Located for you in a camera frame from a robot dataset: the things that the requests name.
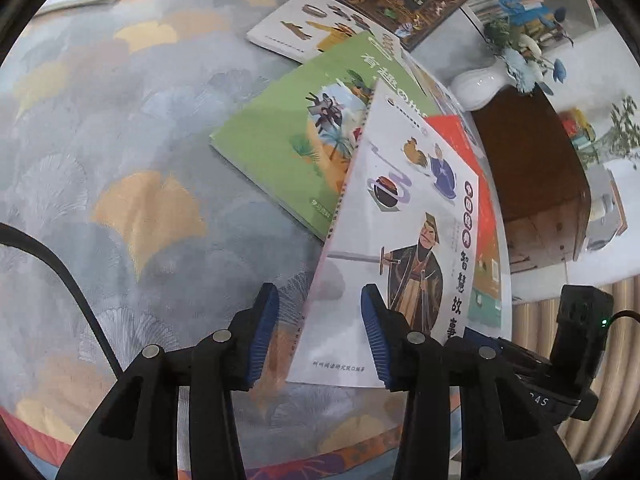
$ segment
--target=figure in blue robe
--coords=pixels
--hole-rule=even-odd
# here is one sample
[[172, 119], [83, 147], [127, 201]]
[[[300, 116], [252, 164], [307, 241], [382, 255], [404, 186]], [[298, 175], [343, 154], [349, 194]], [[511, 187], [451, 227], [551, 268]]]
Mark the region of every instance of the figure in blue robe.
[[436, 144], [436, 156], [429, 156], [431, 159], [431, 173], [436, 178], [434, 186], [444, 198], [453, 200], [456, 197], [456, 177], [449, 163], [444, 160], [440, 146]]

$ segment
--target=flower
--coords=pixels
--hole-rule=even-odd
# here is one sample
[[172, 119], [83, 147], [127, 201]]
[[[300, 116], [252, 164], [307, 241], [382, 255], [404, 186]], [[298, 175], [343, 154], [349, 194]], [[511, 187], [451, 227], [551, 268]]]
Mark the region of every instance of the flower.
[[533, 77], [536, 78], [536, 82], [540, 83], [545, 78], [545, 75], [542, 73], [542, 69], [537, 62], [533, 60], [527, 61], [527, 66], [531, 70]]
[[540, 57], [542, 57], [542, 50], [540, 50], [536, 40], [526, 34], [520, 35], [518, 38], [518, 46], [528, 48], [536, 59], [540, 59]]
[[561, 83], [564, 83], [565, 79], [566, 79], [566, 68], [562, 64], [562, 61], [560, 61], [559, 59], [556, 59], [556, 62], [554, 63], [554, 81], [559, 81]]
[[536, 77], [522, 55], [512, 48], [505, 48], [502, 51], [502, 58], [507, 64], [509, 75], [516, 80], [518, 92], [523, 94], [532, 92], [536, 86]]

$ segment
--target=wooden cabinet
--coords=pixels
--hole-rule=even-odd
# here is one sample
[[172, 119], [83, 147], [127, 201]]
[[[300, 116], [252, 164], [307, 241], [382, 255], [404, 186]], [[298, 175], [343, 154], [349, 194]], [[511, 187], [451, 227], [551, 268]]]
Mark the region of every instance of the wooden cabinet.
[[507, 88], [473, 117], [498, 192], [511, 273], [576, 260], [589, 184], [544, 93]]

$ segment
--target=striped curtain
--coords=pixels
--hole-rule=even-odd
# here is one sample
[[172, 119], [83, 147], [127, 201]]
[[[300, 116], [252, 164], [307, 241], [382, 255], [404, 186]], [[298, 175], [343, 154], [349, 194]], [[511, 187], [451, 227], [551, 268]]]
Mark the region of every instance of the striped curtain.
[[[601, 287], [613, 294], [614, 311], [640, 312], [640, 276]], [[549, 357], [556, 336], [559, 298], [513, 308], [513, 341]], [[588, 422], [570, 418], [558, 433], [577, 463], [610, 455], [640, 409], [640, 324], [617, 320], [609, 330], [606, 352], [591, 389], [599, 396]]]

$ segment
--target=illustrated sword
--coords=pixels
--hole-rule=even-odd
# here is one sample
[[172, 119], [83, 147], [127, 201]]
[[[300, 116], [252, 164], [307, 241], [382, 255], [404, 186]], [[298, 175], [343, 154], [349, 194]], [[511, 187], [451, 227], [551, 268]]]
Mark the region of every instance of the illustrated sword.
[[395, 260], [393, 258], [385, 258], [384, 246], [380, 249], [380, 256], [369, 256], [368, 254], [343, 253], [341, 251], [331, 251], [330, 253], [327, 254], [326, 257], [332, 258], [334, 260], [349, 260], [351, 262], [365, 262], [368, 264], [378, 264], [380, 266], [380, 276], [382, 276], [385, 262], [387, 262], [388, 264], [400, 263], [400, 260]]

